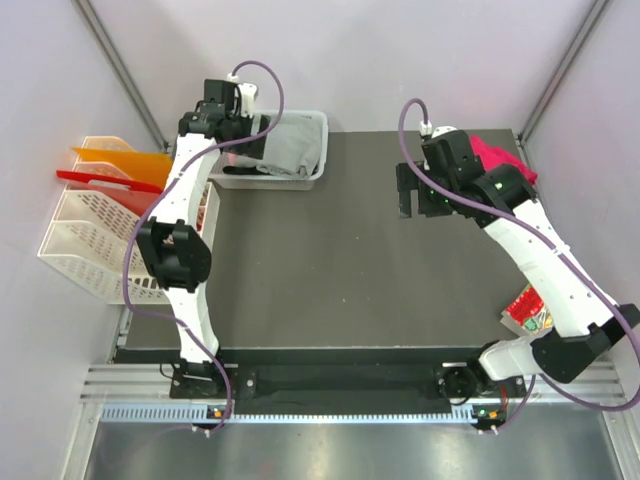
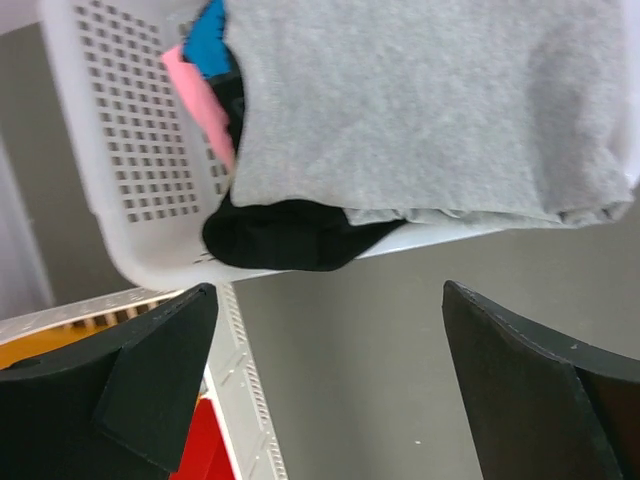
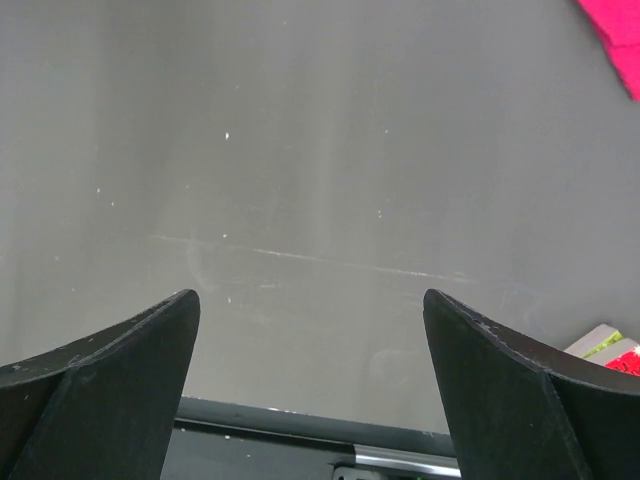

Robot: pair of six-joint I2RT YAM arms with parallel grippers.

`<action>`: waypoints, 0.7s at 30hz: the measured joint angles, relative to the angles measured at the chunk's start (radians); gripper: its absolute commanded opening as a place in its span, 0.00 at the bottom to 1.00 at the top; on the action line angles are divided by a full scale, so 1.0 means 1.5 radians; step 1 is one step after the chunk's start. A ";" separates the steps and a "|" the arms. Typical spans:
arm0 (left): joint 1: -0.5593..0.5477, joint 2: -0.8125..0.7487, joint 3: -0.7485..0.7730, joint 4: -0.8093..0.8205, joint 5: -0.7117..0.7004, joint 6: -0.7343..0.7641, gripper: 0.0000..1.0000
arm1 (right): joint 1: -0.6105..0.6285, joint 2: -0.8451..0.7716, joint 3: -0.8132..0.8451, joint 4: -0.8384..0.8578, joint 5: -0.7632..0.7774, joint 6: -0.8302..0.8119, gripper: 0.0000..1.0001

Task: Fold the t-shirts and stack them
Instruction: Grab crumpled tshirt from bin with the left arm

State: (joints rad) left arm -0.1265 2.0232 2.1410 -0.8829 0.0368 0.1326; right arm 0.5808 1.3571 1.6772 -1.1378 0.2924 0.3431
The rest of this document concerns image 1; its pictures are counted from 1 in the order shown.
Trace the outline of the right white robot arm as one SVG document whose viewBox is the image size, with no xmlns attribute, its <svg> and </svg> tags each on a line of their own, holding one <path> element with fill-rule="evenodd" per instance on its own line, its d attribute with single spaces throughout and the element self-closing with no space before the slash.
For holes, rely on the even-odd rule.
<svg viewBox="0 0 640 480">
<path fill-rule="evenodd" d="M 485 171 L 480 164 L 452 171 L 421 163 L 395 168 L 401 213 L 412 214 L 411 195 L 426 217 L 462 215 L 476 222 L 514 261 L 551 313 L 550 331 L 494 341 L 469 362 L 466 380 L 487 396 L 503 380 L 541 375 L 560 391 L 623 338 L 633 347 L 639 309 L 619 304 L 597 287 L 551 225 L 530 182 L 512 165 Z"/>
</svg>

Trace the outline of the grey t shirt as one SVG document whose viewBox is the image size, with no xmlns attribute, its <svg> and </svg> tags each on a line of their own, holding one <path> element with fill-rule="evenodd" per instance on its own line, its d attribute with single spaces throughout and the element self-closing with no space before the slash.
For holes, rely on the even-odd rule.
<svg viewBox="0 0 640 480">
<path fill-rule="evenodd" d="M 228 175 L 274 176 L 307 180 L 321 154 L 323 119 L 318 115 L 285 113 L 266 137 L 264 157 L 228 156 L 222 171 Z"/>
</svg>

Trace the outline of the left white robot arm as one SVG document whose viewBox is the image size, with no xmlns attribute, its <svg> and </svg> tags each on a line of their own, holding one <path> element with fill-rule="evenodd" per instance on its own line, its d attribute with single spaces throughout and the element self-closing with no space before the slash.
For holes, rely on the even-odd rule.
<svg viewBox="0 0 640 480">
<path fill-rule="evenodd" d="M 178 123 L 173 165 L 163 192 L 141 217 L 132 245 L 166 294 L 180 354 L 173 367 L 175 398 L 221 398 L 231 390 L 219 358 L 206 298 L 212 240 L 197 230 L 211 170 L 227 153 L 262 158 L 274 120 L 245 113 L 191 111 Z"/>
</svg>

